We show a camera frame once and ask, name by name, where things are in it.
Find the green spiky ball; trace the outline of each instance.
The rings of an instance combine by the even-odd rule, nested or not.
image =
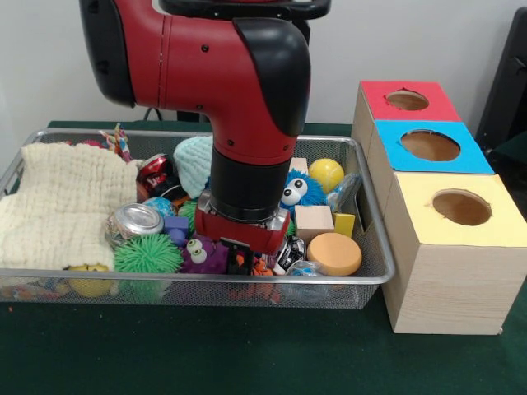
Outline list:
[[[196,230],[196,225],[194,224],[194,217],[196,217],[196,206],[198,203],[194,200],[188,200],[180,207],[178,211],[178,216],[186,216],[189,218],[189,235],[193,235]]]
[[[168,235],[136,237],[115,250],[117,272],[173,273],[182,263],[181,252]]]
[[[289,226],[287,227],[287,230],[286,230],[286,236],[294,236],[295,233],[296,233],[295,221],[290,220]]]
[[[183,263],[181,252],[168,235],[148,235],[129,240],[115,250],[117,272],[173,273]],[[161,301],[166,281],[122,280],[119,293],[132,303],[155,304]]]

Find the basket rim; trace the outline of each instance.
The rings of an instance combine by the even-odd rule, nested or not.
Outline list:
[[[210,132],[165,132],[127,130],[129,136],[138,137],[196,137],[211,135]],[[45,136],[52,134],[63,135],[99,135],[95,129],[69,129],[45,128],[32,133],[23,146],[39,142]],[[375,190],[370,176],[361,145],[351,137],[342,136],[299,136],[300,141],[331,141],[347,143],[357,154],[357,161],[361,171],[366,199],[371,210],[372,223],[375,225],[376,236],[379,240],[380,250],[385,266],[385,274],[373,277],[295,277],[295,276],[236,276],[236,275],[203,275],[203,274],[155,274],[155,273],[124,273],[124,272],[73,272],[68,270],[39,270],[39,269],[10,269],[0,268],[0,277],[42,277],[42,278],[81,278],[104,280],[138,280],[138,281],[190,281],[190,282],[220,282],[220,283],[264,283],[264,284],[305,284],[305,285],[350,285],[371,286],[385,284],[395,274],[394,255],[386,234],[385,224],[382,221],[380,209],[375,197]],[[0,178],[0,191],[9,184],[12,176],[21,168],[21,150]]]

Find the googly eye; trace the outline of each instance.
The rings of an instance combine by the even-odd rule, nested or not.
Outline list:
[[[298,191],[301,198],[307,193],[307,183],[303,179],[293,179],[287,187]]]
[[[192,253],[195,249],[202,249],[203,244],[197,239],[192,239],[187,243],[187,251]]]
[[[282,203],[286,206],[294,206],[301,199],[300,194],[295,189],[285,189],[282,195]]]
[[[194,249],[190,253],[190,259],[195,264],[200,265],[207,260],[207,251],[204,249]]]

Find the yellow tennis ball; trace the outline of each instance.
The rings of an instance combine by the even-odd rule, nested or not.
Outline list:
[[[318,159],[310,166],[310,177],[322,185],[324,193],[330,193],[344,179],[344,169],[333,159]]]
[[[108,268],[103,265],[83,265],[70,267],[68,270],[78,272],[107,272]],[[69,286],[80,296],[85,298],[97,298],[110,292],[112,280],[96,280],[92,278],[70,278]]]

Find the metal basket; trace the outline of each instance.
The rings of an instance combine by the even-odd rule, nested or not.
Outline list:
[[[47,129],[32,135],[26,144],[76,143],[93,139],[95,135],[98,135],[96,130]],[[160,152],[171,154],[178,143],[196,135],[203,134],[129,131],[128,143],[133,156],[144,159]],[[257,277],[0,269],[0,301],[362,309],[379,284],[394,275],[394,260],[362,149],[347,137],[300,137],[295,156],[305,157],[308,162],[332,158],[346,172],[359,173],[362,177],[361,187],[346,197],[343,209],[358,219],[353,239],[361,247],[363,260],[353,276]],[[0,198],[16,192],[23,170],[19,152],[0,179]],[[76,289],[80,284],[86,288],[109,287],[110,292],[86,297],[74,291],[66,295],[51,291],[71,281],[76,282]]]

